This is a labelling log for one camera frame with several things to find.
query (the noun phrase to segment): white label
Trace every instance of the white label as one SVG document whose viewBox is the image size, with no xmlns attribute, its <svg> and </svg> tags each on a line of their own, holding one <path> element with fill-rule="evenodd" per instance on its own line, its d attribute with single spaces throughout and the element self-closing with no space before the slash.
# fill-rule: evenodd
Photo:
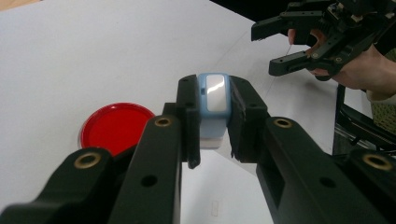
<svg viewBox="0 0 396 224">
<path fill-rule="evenodd" d="M 221 112 L 227 109 L 224 76 L 210 75 L 206 77 L 207 110 Z"/>
</svg>

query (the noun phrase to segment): white table surface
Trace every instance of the white table surface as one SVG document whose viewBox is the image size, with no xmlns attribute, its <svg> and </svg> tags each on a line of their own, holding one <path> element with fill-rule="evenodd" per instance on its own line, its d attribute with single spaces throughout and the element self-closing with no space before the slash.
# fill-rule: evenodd
<svg viewBox="0 0 396 224">
<path fill-rule="evenodd" d="M 96 109 L 131 102 L 161 114 L 190 74 L 247 79 L 272 116 L 296 120 L 331 153 L 336 84 L 306 71 L 269 76 L 269 61 L 290 46 L 283 35 L 250 42 L 252 24 L 205 0 L 51 0 L 1 12 L 0 210 L 33 200 L 78 149 L 79 129 Z M 184 169 L 182 223 L 243 223 L 237 208 L 246 208 L 249 223 L 271 222 L 254 166 L 232 160 L 230 151 L 225 136 L 217 152 L 203 152 L 200 167 Z M 233 177 L 215 178 L 209 171 L 216 167 Z M 197 176 L 200 189 L 189 184 Z M 235 197 L 246 185 L 251 190 Z M 213 200 L 223 215 L 200 219 Z M 192 204 L 201 213 L 189 212 Z"/>
</svg>

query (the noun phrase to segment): red petri dish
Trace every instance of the red petri dish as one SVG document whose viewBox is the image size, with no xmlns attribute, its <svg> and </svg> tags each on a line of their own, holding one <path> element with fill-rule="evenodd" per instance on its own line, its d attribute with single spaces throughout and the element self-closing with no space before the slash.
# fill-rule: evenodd
<svg viewBox="0 0 396 224">
<path fill-rule="evenodd" d="M 154 114 L 141 105 L 116 103 L 94 112 L 80 132 L 81 147 L 103 147 L 113 156 L 136 145 Z"/>
</svg>

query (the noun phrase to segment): human hand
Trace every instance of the human hand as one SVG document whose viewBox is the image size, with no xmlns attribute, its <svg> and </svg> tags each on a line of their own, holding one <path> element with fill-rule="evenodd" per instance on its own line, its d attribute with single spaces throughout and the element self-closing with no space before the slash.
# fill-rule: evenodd
<svg viewBox="0 0 396 224">
<path fill-rule="evenodd" d="M 288 31 L 290 44 L 293 44 L 295 34 L 295 30 Z M 312 30 L 311 35 L 317 39 L 317 43 L 306 51 L 307 55 L 326 42 L 326 36 L 320 30 Z M 327 70 L 320 68 L 309 72 L 314 76 L 329 75 Z M 388 60 L 372 45 L 347 63 L 332 79 L 350 89 L 368 90 L 386 98 L 396 94 L 396 63 Z"/>
</svg>

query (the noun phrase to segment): screw hole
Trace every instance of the screw hole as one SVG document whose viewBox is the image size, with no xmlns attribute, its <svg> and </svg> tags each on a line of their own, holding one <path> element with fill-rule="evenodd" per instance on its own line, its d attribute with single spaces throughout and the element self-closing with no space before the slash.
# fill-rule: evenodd
<svg viewBox="0 0 396 224">
<path fill-rule="evenodd" d="M 335 182 L 328 177 L 321 177 L 319 181 L 326 188 L 334 189 L 336 187 Z"/>
<path fill-rule="evenodd" d="M 157 176 L 155 175 L 147 175 L 142 178 L 141 184 L 143 187 L 150 188 L 156 185 L 158 182 Z"/>
<path fill-rule="evenodd" d="M 170 119 L 157 119 L 155 120 L 155 125 L 159 126 L 159 127 L 166 127 L 171 125 L 171 120 Z"/>
<path fill-rule="evenodd" d="M 274 120 L 274 124 L 281 128 L 291 128 L 292 126 L 291 122 L 286 119 L 276 119 Z"/>
<path fill-rule="evenodd" d="M 79 156 L 75 160 L 75 167 L 78 169 L 87 169 L 93 167 L 101 160 L 101 155 L 96 152 L 88 152 Z"/>
<path fill-rule="evenodd" d="M 393 167 L 392 164 L 385 157 L 375 154 L 364 155 L 363 161 L 378 170 L 389 171 Z"/>
</svg>

